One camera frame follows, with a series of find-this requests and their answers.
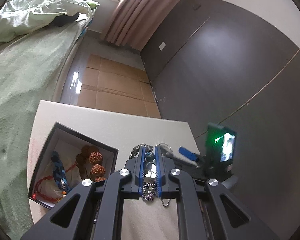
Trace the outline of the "black garment on bed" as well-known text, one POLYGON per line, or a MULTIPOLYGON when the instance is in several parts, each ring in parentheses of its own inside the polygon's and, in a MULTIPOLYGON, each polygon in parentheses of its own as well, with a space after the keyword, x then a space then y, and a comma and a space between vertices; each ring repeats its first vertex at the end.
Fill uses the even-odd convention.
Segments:
POLYGON ((77 20, 79 17, 79 12, 74 14, 73 16, 69 15, 60 15, 57 16, 51 23, 50 25, 53 25, 55 27, 62 27, 66 24, 73 23, 75 20, 77 20))

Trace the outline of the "flattened cardboard on floor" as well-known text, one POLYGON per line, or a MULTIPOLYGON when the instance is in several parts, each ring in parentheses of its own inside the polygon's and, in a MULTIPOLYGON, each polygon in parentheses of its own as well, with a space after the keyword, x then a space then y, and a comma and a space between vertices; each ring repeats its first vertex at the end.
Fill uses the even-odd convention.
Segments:
POLYGON ((79 88, 80 107, 161 118, 144 70, 91 54, 79 88))

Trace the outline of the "bed with green sheet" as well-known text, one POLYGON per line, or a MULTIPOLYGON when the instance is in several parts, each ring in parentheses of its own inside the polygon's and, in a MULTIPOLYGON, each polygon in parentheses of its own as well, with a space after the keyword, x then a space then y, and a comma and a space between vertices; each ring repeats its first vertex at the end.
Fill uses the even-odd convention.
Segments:
POLYGON ((0 43, 0 225, 19 239, 32 225, 27 154, 41 100, 51 100, 63 65, 89 24, 81 15, 0 43))

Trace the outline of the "silver butterfly pendant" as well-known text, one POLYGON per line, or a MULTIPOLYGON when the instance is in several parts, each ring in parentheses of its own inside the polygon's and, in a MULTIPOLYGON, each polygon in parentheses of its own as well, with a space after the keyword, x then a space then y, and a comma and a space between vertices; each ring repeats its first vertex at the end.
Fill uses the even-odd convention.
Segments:
POLYGON ((155 179, 157 176, 157 169, 154 163, 146 163, 145 178, 155 179))

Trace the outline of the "black jewelry box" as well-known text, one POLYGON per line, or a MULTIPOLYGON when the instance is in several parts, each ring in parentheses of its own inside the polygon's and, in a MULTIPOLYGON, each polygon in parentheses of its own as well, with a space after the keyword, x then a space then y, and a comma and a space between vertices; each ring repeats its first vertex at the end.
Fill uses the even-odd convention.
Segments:
POLYGON ((58 154, 58 161, 65 170, 66 182, 70 188, 74 188, 82 180, 93 178, 91 161, 96 158, 96 151, 102 155, 104 178, 108 178, 115 170, 119 150, 55 123, 34 163, 29 199, 51 209, 65 196, 65 191, 61 190, 53 177, 56 169, 52 161, 53 153, 58 154))

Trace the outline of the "green packet on bed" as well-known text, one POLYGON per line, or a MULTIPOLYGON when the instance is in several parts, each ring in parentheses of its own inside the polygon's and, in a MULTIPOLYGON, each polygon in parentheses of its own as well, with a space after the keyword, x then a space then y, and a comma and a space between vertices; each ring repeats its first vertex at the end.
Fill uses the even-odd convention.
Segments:
POLYGON ((95 1, 86 1, 86 3, 93 10, 95 10, 100 5, 98 2, 95 2, 95 1))

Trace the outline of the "light green crumpled duvet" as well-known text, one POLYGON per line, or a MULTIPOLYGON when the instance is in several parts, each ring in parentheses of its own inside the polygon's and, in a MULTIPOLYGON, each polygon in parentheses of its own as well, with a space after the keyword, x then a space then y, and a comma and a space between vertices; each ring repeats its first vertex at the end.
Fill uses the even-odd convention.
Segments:
POLYGON ((7 0, 0 9, 0 43, 43 28, 57 16, 93 17, 95 10, 84 0, 7 0))

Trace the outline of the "white wall socket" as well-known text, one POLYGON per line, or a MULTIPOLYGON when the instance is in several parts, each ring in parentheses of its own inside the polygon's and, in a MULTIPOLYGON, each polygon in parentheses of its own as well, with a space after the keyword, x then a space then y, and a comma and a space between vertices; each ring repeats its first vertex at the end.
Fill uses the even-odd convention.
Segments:
POLYGON ((159 46, 160 51, 162 51, 166 47, 165 42, 162 42, 159 46))

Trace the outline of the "right pink curtain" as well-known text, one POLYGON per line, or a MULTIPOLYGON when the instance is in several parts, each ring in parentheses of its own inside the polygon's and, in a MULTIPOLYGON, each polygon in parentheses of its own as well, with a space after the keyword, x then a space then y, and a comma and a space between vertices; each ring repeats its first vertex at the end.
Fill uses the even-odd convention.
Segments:
POLYGON ((141 51, 179 1, 120 0, 101 33, 101 39, 141 51))

